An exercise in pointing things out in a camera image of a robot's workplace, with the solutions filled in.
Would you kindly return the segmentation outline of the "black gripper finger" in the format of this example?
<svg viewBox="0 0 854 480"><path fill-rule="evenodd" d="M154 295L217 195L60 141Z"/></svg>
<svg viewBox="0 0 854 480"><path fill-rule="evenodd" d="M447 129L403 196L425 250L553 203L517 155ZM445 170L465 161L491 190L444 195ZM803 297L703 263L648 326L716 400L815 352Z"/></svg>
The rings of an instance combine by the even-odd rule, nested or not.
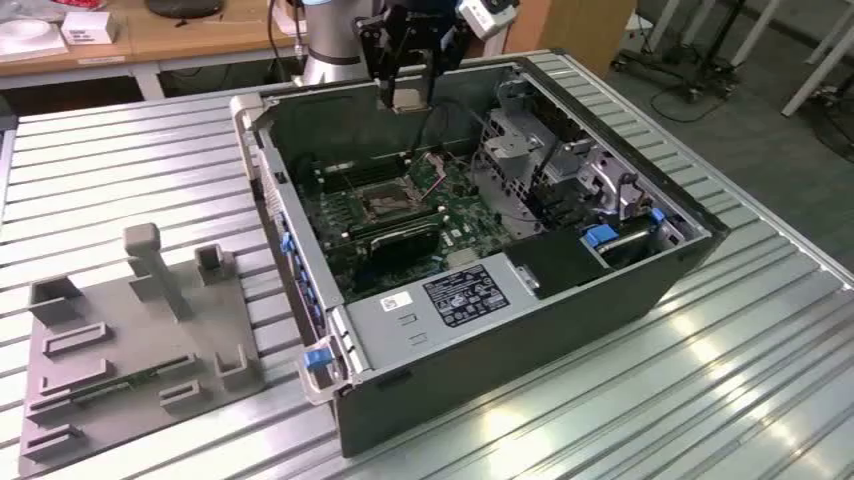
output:
<svg viewBox="0 0 854 480"><path fill-rule="evenodd" d="M379 88L379 100L387 108L393 108L401 26L385 17L356 17L352 26L367 72Z"/></svg>
<svg viewBox="0 0 854 480"><path fill-rule="evenodd" d="M452 27L439 39L437 48L429 51L425 74L425 103L433 104L436 79L459 68L468 49L468 28Z"/></svg>

